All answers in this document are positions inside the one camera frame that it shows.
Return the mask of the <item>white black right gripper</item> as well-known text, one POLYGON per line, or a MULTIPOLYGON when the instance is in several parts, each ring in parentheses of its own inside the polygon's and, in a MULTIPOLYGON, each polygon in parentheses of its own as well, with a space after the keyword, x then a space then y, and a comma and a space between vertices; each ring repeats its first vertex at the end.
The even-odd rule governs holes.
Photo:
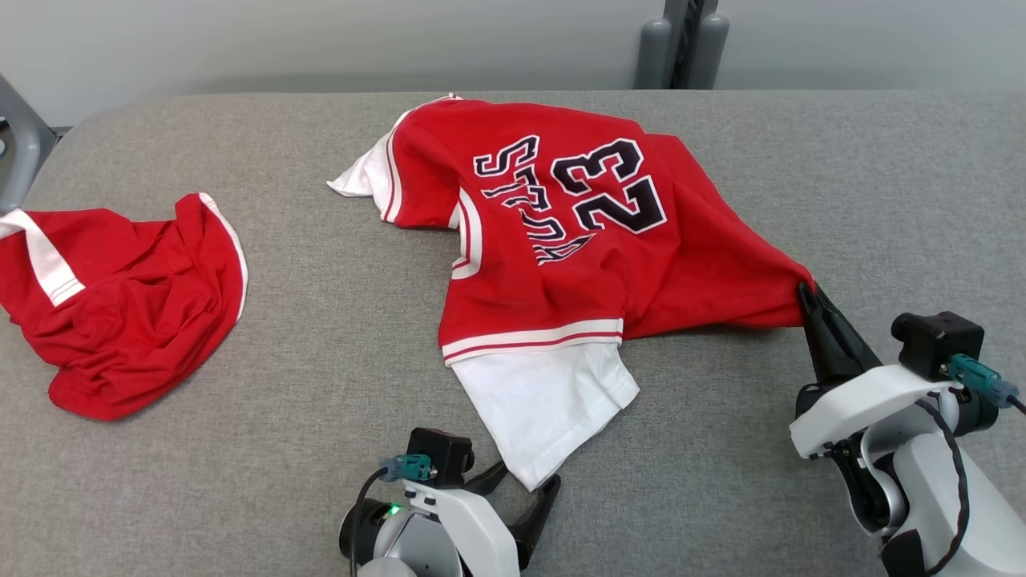
POLYGON ((882 366, 824 288, 802 282, 798 302, 817 383, 841 384, 790 424, 790 438, 800 457, 824 455, 829 443, 835 446, 858 432, 883 448, 897 446, 899 431, 919 434, 928 428, 928 416, 917 401, 930 392, 959 387, 950 380, 928 381, 905 366, 882 366))

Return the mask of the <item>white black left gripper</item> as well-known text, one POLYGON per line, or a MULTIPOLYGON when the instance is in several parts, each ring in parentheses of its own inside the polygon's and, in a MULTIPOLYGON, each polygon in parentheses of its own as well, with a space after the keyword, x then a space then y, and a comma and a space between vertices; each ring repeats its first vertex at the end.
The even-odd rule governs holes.
POLYGON ((491 495, 507 474, 505 462, 499 461, 466 482, 465 490, 406 480, 406 489, 415 493, 408 498, 410 504, 439 520, 474 576, 519 576, 528 568, 561 488, 559 474, 544 482, 534 492, 535 503, 508 530, 490 502, 480 496, 491 495))

